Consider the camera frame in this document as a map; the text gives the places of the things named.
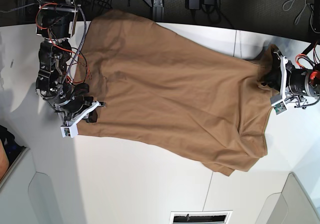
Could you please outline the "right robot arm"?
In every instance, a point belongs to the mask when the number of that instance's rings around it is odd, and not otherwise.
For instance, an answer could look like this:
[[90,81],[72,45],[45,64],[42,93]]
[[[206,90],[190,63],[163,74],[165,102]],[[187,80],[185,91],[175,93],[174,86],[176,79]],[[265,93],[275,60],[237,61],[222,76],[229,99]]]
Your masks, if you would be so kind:
[[59,115],[64,126],[76,120],[95,123],[96,109],[86,80],[90,71],[79,47],[72,47],[69,39],[75,33],[78,15],[83,15],[81,0],[37,0],[39,10],[35,17],[36,34],[44,38],[38,51],[39,71],[35,90]]

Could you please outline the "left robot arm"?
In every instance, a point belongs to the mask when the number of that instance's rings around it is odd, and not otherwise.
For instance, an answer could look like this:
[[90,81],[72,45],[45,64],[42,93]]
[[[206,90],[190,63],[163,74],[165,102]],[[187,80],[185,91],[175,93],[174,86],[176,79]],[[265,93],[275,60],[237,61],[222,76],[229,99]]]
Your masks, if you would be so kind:
[[271,48],[272,66],[261,84],[277,91],[270,103],[277,115],[288,110],[288,104],[305,110],[320,102],[320,59],[311,43],[292,63],[281,51]]

